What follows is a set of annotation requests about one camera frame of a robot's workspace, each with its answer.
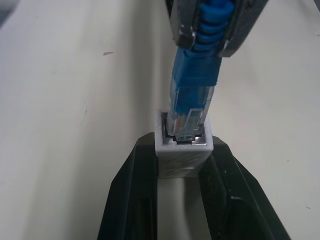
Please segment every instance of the clear plastic connector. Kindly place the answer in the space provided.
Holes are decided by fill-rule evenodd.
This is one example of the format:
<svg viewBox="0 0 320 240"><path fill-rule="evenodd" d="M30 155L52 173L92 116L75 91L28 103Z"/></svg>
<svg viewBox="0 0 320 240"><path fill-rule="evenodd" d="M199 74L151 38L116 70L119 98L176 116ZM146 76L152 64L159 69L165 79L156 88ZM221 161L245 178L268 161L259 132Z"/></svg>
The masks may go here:
<svg viewBox="0 0 320 240"><path fill-rule="evenodd" d="M168 135L175 137L178 142L194 141L203 130L214 90L214 86L177 88L172 79L170 109L166 120Z"/></svg>

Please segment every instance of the black clamp jaw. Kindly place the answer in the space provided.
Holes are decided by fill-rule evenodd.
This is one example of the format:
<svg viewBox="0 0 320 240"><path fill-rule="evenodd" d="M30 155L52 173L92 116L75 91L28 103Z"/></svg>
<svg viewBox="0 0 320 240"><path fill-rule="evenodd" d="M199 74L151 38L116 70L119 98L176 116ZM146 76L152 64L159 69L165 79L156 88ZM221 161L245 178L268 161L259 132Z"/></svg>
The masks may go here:
<svg viewBox="0 0 320 240"><path fill-rule="evenodd" d="M156 240L158 163L154 133L136 142L112 181L98 240ZM212 240L290 240L258 181L213 137L198 174Z"/></svg>
<svg viewBox="0 0 320 240"><path fill-rule="evenodd" d="M178 47L191 49L206 0L165 0L173 39ZM235 10L217 47L218 57L231 57L245 41L268 0L233 0Z"/></svg>

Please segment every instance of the white table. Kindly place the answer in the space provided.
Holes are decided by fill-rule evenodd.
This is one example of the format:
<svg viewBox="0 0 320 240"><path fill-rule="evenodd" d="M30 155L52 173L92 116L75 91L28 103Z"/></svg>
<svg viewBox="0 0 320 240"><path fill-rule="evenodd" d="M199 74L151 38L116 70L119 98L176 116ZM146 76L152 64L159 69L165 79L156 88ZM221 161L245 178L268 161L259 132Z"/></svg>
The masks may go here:
<svg viewBox="0 0 320 240"><path fill-rule="evenodd" d="M0 239L97 237L112 179L168 105L171 38L164 0L17 4L0 29ZM297 240L320 238L319 63L313 0L270 0L209 111Z"/></svg>

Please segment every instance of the blue ethernet cable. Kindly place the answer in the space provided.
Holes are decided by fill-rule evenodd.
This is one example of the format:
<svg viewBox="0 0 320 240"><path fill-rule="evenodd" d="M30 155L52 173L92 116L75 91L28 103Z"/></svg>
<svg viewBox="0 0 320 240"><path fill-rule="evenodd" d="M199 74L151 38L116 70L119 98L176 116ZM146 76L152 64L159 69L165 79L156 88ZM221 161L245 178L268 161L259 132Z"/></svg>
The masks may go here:
<svg viewBox="0 0 320 240"><path fill-rule="evenodd" d="M181 142L202 132L221 65L216 50L235 8L232 0L209 0L199 7L195 43L192 49L178 48L170 83L166 128Z"/></svg>

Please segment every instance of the metal clamp jaw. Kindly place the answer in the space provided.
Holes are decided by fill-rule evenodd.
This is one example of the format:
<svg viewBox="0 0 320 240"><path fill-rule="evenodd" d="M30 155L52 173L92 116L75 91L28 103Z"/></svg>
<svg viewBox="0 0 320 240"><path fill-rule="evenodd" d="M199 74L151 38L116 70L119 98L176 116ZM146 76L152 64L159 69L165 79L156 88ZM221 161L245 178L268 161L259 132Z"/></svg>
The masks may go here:
<svg viewBox="0 0 320 240"><path fill-rule="evenodd" d="M173 39L178 47L191 49L206 0L166 0ZM268 0L233 0L235 10L218 45L218 57L231 57L245 41Z"/></svg>

